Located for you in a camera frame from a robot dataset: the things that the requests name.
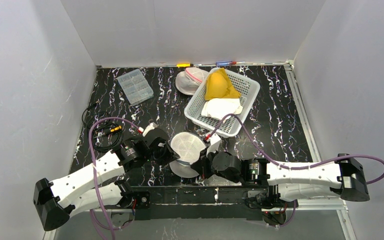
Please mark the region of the white mesh bag blue zipper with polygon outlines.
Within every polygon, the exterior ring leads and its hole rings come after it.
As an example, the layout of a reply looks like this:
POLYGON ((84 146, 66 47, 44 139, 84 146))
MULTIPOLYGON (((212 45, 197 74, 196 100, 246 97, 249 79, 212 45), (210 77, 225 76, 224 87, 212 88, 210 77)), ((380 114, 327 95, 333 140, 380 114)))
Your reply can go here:
POLYGON ((178 159, 169 163, 171 171, 181 178, 197 177, 199 173, 191 166, 200 159, 206 144, 195 134, 180 132, 172 138, 170 146, 179 155, 178 159))

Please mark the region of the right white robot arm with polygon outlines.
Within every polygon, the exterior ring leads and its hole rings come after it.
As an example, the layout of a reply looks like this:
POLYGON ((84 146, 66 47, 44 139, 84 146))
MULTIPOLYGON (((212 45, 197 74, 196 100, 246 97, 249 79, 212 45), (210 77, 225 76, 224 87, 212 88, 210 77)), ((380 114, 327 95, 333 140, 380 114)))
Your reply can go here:
POLYGON ((284 202, 320 196, 370 200, 362 164, 356 155, 346 153, 325 163, 273 163, 267 158, 239 159, 216 151, 200 157, 191 168, 205 178, 216 175, 246 188, 272 188, 274 193, 269 196, 284 202))

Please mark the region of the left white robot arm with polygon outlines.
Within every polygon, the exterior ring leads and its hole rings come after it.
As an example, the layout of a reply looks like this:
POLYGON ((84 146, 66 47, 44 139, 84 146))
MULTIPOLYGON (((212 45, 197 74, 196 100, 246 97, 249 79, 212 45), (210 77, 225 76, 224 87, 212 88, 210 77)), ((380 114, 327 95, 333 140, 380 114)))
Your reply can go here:
POLYGON ((165 166, 177 159, 169 144, 169 136, 161 128, 146 130, 141 136, 131 137, 80 170, 67 176, 36 182, 33 204, 45 231, 55 230, 71 217, 100 206, 119 206, 124 209, 147 208, 149 194, 133 191, 125 179, 106 186, 109 179, 141 168, 154 161, 165 166))

